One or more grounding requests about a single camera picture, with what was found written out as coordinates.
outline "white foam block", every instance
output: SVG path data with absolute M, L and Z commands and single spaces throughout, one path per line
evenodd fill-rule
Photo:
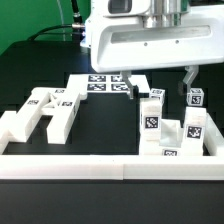
M 184 125 L 205 126 L 206 116 L 205 108 L 186 107 Z
M 48 103 L 49 93 L 32 94 L 10 125 L 10 141 L 26 142 L 41 118 L 41 108 Z
M 162 104 L 158 98 L 140 99 L 140 133 L 148 141 L 161 137 Z
M 47 139 L 50 144 L 65 144 L 80 104 L 78 91 L 66 90 L 60 105 L 55 110 L 47 127 Z
M 87 74 L 70 75 L 66 89 L 69 91 L 74 91 L 75 89 L 77 92 L 79 92 L 80 100 L 87 99 L 88 77 L 89 75 Z
M 0 119 L 0 154 L 2 154 L 9 143 L 9 126 L 16 116 L 16 111 L 5 111 Z

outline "white block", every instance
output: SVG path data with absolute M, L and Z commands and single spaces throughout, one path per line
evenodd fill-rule
M 205 126 L 207 112 L 205 108 L 186 107 L 184 126 Z
M 140 133 L 148 141 L 161 137 L 162 104 L 158 98 L 140 100 Z
M 79 92 L 80 100 L 87 99 L 87 85 L 88 85 L 87 74 L 82 75 L 70 75 L 66 89 L 69 91 L 74 91 L 74 89 Z
M 75 89 L 66 90 L 55 115 L 47 127 L 50 144 L 65 144 L 80 104 L 80 94 Z
M 182 140 L 179 138 L 180 130 L 179 120 L 162 119 L 160 146 L 180 147 Z
M 150 98 L 158 98 L 161 104 L 164 104 L 165 100 L 165 90 L 164 89 L 154 89 L 152 88 L 149 93 Z
M 0 119 L 0 154 L 2 154 L 9 142 L 9 126 L 16 116 L 16 111 L 5 111 Z
M 10 126 L 10 141 L 26 142 L 41 118 L 41 108 L 49 102 L 49 93 L 32 94 L 16 114 Z
M 200 107 L 203 105 L 204 92 L 200 88 L 191 88 L 187 94 L 187 103 L 189 106 Z
M 203 154 L 203 142 L 206 127 L 206 109 L 187 107 L 184 121 L 184 134 L 181 147 L 186 150 L 194 149 Z

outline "black mat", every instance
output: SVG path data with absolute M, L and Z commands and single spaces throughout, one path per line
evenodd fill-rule
M 9 143 L 4 154 L 137 154 L 139 144 L 139 104 L 126 93 L 89 94 L 65 145 L 48 144 L 43 117 L 27 143 Z

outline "white cube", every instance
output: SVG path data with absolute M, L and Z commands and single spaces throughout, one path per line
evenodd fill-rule
M 150 98 L 158 98 L 163 105 L 165 100 L 165 90 L 164 89 L 154 89 L 152 88 L 149 93 Z
M 141 99 L 140 133 L 146 140 L 160 140 L 162 104 L 158 98 Z
M 187 94 L 187 103 L 189 106 L 200 107 L 203 105 L 204 92 L 200 88 L 191 88 Z
M 184 120 L 182 147 L 202 148 L 206 127 L 206 109 L 187 107 Z

